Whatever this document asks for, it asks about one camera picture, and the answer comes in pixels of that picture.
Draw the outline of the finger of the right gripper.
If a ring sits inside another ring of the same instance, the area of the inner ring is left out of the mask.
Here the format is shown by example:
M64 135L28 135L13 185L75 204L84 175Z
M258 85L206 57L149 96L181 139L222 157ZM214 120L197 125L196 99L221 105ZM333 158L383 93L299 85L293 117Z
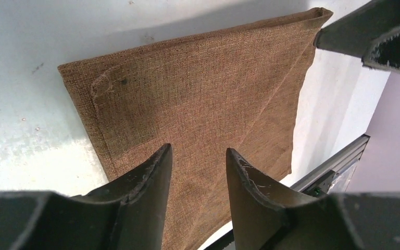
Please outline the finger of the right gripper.
M372 41L400 26L400 0L369 1L322 28L314 46L361 58Z
M400 24L372 40L361 62L371 69L400 73Z

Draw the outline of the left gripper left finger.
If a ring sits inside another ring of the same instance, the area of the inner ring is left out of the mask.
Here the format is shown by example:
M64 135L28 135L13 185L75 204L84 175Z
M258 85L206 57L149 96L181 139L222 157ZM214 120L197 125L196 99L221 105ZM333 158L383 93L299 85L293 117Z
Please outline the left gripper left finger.
M0 249L161 249L172 147L87 195L0 192Z

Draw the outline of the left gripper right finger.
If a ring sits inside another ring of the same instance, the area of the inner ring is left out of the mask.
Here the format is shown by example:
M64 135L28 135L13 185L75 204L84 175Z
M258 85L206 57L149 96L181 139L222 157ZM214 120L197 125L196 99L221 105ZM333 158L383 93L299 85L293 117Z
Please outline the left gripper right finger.
M400 249L400 193L312 197L226 151L236 249Z

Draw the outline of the brown cloth napkin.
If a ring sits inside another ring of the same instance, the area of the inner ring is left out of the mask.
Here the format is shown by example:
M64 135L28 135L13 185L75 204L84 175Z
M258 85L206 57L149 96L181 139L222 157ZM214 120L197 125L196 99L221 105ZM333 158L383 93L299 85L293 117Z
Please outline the brown cloth napkin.
M298 98L332 11L305 12L60 65L109 180L173 149L163 249L197 249L230 221L226 150L292 172Z

